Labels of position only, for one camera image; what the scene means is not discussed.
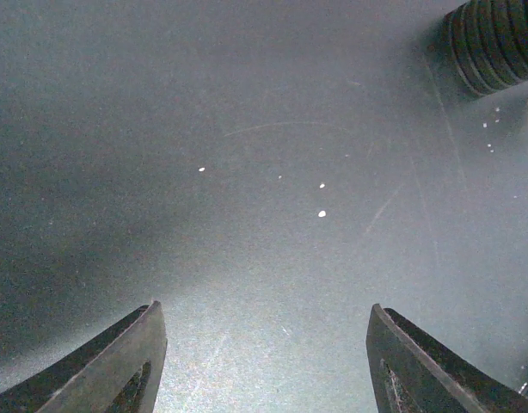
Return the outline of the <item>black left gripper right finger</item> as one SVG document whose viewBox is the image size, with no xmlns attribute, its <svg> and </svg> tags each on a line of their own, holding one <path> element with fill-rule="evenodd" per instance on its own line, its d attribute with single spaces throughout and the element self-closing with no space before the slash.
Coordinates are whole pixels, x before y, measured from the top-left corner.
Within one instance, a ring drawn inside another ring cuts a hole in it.
<svg viewBox="0 0 528 413">
<path fill-rule="evenodd" d="M 528 381 L 503 385 L 391 308 L 372 306 L 365 344 L 379 412 L 528 412 Z"/>
</svg>

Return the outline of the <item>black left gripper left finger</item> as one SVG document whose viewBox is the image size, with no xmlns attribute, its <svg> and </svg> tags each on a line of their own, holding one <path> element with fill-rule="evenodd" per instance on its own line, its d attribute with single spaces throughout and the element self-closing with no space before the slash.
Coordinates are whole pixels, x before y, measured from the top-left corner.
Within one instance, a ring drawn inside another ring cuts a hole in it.
<svg viewBox="0 0 528 413">
<path fill-rule="evenodd" d="M 167 338 L 161 303 L 142 305 L 0 393 L 0 412 L 152 412 Z"/>
</svg>

